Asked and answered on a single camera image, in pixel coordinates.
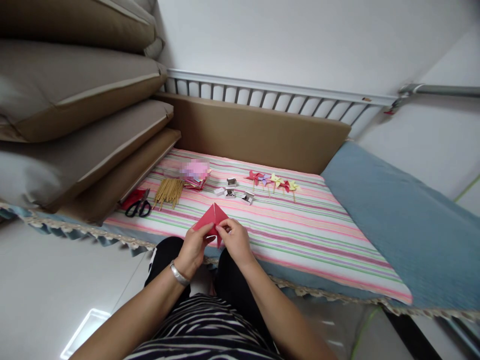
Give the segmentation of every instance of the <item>white wall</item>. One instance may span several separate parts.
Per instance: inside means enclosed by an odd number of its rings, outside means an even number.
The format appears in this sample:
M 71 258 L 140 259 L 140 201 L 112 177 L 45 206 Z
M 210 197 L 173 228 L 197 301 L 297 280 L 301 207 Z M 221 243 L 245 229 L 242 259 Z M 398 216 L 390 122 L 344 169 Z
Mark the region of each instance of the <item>white wall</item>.
M 480 86 L 480 20 L 417 80 Z M 480 173 L 480 101 L 416 96 L 358 142 L 453 199 Z
M 475 21 L 470 0 L 158 0 L 169 68 L 394 95 Z

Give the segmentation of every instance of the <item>woman's right hand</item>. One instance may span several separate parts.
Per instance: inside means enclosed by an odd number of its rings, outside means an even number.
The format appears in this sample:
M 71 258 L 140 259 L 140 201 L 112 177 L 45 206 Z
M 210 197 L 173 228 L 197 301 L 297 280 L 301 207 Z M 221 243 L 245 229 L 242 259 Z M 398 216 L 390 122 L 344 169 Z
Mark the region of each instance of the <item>woman's right hand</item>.
M 256 261 L 250 249 L 249 233 L 237 220 L 225 219 L 216 226 L 216 230 L 239 268 Z

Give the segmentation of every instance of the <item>bundle of wooden sticks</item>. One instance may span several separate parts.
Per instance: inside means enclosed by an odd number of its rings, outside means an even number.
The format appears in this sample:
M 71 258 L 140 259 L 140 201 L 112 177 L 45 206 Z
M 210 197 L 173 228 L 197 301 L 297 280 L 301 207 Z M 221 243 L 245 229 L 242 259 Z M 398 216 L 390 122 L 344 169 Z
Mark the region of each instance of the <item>bundle of wooden sticks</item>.
M 184 181 L 181 179 L 164 179 L 156 191 L 155 205 L 153 205 L 153 208 L 155 208 L 157 203 L 160 202 L 159 209 L 162 210 L 162 206 L 164 202 L 166 202 L 172 203 L 172 209 L 175 209 L 175 205 L 178 204 L 180 196 L 182 195 L 183 188 Z

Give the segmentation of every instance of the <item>yellow pinwheel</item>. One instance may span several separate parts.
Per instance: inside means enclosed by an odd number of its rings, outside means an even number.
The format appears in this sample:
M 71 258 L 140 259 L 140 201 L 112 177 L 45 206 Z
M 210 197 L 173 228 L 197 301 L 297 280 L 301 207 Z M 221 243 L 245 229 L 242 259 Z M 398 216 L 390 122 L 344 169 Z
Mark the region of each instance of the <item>yellow pinwheel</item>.
M 293 194 L 293 203 L 295 204 L 295 190 L 300 189 L 300 185 L 295 183 L 295 180 L 289 180 L 288 187 L 290 188 L 290 191 Z
M 285 181 L 281 177 L 275 175 L 275 173 L 271 174 L 270 177 L 271 182 L 273 183 L 273 193 L 275 194 L 275 188 L 278 188 L 280 184 L 285 184 Z
M 300 189 L 300 185 L 298 185 L 297 183 L 295 183 L 295 180 L 289 180 L 288 181 L 288 185 L 290 187 L 290 191 L 295 191 L 297 189 Z

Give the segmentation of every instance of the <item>woman's left hand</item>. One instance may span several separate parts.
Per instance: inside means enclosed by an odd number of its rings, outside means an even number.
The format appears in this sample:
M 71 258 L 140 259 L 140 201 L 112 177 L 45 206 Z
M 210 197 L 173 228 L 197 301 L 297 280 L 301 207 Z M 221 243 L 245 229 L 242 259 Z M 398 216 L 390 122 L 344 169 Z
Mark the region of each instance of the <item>woman's left hand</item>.
M 180 274 L 189 280 L 192 279 L 197 269 L 204 262 L 205 247 L 209 243 L 209 241 L 205 239 L 205 235 L 213 227 L 213 223 L 202 226 L 198 230 L 194 230 L 192 226 L 186 232 L 180 254 L 178 254 L 174 264 Z

